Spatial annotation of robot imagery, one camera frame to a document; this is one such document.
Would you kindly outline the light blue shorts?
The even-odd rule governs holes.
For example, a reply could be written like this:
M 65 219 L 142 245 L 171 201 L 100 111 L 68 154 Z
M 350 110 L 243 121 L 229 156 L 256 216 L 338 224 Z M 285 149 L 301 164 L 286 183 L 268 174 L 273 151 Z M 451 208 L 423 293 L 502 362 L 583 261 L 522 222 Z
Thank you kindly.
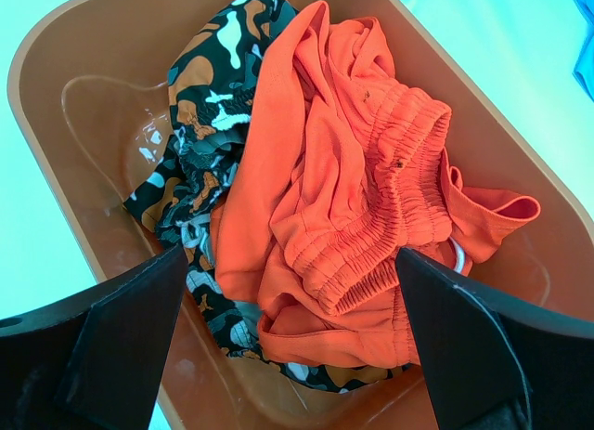
M 587 23 L 587 35 L 574 68 L 574 76 L 593 99 L 593 0 L 574 0 Z

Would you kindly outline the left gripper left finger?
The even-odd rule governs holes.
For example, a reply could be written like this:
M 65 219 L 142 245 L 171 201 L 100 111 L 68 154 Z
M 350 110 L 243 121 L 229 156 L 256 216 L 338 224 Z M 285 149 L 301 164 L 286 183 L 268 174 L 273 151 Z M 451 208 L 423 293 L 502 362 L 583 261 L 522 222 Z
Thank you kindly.
M 4 429 L 146 429 L 185 291 L 175 246 L 1 321 Z

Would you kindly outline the camouflage patterned shorts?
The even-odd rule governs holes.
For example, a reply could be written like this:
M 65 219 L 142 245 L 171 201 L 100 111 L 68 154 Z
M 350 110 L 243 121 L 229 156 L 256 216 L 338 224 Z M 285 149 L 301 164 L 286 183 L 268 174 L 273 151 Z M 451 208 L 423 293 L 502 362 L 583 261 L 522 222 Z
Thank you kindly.
M 183 246 L 187 288 L 231 358 L 265 359 L 261 313 L 223 295 L 211 217 L 239 167 L 263 55 L 295 15 L 286 0 L 234 0 L 193 36 L 168 71 L 172 134 L 155 170 L 124 203 L 161 246 Z

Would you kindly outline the bright orange shorts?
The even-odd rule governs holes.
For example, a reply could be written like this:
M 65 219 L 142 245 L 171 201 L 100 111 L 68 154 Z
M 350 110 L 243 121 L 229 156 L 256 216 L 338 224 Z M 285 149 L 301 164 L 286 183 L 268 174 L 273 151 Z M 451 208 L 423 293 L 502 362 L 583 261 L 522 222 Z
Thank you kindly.
M 304 8 L 265 52 L 247 142 L 211 225 L 224 295 L 259 306 L 267 358 L 391 369 L 419 355 L 396 274 L 409 247 L 468 273 L 539 203 L 464 184 L 451 108 L 396 79 L 378 20 Z

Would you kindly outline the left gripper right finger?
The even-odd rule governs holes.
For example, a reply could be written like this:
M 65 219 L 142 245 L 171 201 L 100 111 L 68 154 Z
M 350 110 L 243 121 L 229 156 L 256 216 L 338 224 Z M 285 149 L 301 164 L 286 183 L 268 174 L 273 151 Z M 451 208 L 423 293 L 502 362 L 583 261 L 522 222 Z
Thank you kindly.
M 592 428 L 592 322 L 412 249 L 395 268 L 439 428 Z

